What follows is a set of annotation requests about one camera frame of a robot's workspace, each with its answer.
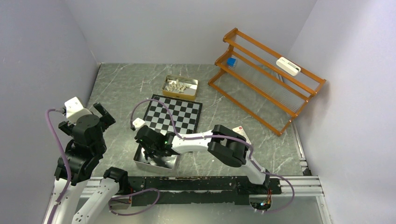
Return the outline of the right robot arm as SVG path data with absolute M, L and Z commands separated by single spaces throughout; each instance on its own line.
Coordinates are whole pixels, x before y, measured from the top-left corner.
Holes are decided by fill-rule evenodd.
M 144 149 L 146 157 L 170 157 L 189 152 L 208 152 L 223 164 L 239 168 L 244 177 L 238 178 L 237 188 L 243 194 L 259 195 L 282 193 L 278 179 L 271 179 L 267 169 L 253 157 L 246 138 L 216 125 L 203 133 L 159 133 L 147 125 L 136 126 L 135 141 Z

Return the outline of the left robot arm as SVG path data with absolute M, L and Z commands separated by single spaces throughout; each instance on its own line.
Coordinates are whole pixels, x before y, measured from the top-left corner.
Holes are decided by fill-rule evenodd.
M 61 153 L 54 174 L 49 210 L 44 219 L 46 224 L 91 224 L 114 195 L 131 192 L 127 171 L 110 167 L 86 203 L 76 209 L 93 170 L 107 150 L 103 133 L 116 122 L 101 103 L 95 103 L 93 107 L 101 114 L 100 117 L 78 102 L 46 111 L 47 124 Z M 66 147 L 60 143 L 49 112 L 67 116 L 67 120 L 58 125 L 62 132 L 71 137 Z

